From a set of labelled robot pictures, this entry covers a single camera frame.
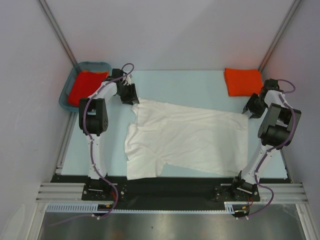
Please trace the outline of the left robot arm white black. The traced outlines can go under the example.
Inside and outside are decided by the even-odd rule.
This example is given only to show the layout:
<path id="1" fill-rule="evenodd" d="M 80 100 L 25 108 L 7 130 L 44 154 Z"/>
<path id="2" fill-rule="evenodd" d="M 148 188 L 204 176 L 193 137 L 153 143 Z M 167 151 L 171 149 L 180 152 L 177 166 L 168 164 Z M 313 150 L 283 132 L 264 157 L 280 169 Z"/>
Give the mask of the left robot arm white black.
<path id="1" fill-rule="evenodd" d="M 88 177 L 92 180 L 103 180 L 107 177 L 104 160 L 104 133 L 109 126 L 107 102 L 115 95 L 123 104 L 134 105 L 140 101 L 136 86 L 128 78 L 131 73 L 124 68 L 114 68 L 111 76 L 105 78 L 100 86 L 86 98 L 79 101 L 79 128 L 85 134 L 89 150 Z"/>

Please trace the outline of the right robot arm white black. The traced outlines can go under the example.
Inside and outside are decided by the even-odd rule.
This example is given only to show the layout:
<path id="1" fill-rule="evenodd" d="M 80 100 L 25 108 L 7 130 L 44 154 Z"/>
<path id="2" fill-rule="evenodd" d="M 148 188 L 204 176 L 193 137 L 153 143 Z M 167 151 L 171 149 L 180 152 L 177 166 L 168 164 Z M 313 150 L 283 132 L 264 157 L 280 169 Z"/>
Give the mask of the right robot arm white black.
<path id="1" fill-rule="evenodd" d="M 239 183 L 230 188 L 231 196 L 237 201 L 248 196 L 248 187 L 259 184 L 270 159 L 292 142 L 299 124 L 302 112 L 286 100 L 286 94 L 293 93 L 296 87 L 290 81 L 283 80 L 292 86 L 292 90 L 284 91 L 279 86 L 280 81 L 272 78 L 265 80 L 260 92 L 252 94 L 243 107 L 243 113 L 250 112 L 251 119 L 263 117 L 263 120 L 257 133 L 260 144 L 247 166 L 238 174 Z"/>

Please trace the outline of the white printed t shirt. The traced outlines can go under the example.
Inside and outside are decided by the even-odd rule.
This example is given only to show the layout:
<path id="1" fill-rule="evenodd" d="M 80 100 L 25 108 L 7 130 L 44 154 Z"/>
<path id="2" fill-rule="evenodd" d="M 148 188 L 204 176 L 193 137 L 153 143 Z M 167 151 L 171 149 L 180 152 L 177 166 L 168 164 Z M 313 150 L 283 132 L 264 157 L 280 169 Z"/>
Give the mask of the white printed t shirt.
<path id="1" fill-rule="evenodd" d="M 159 177 L 165 165 L 236 175 L 248 163 L 245 115 L 148 99 L 132 111 L 124 141 L 129 180 Z"/>

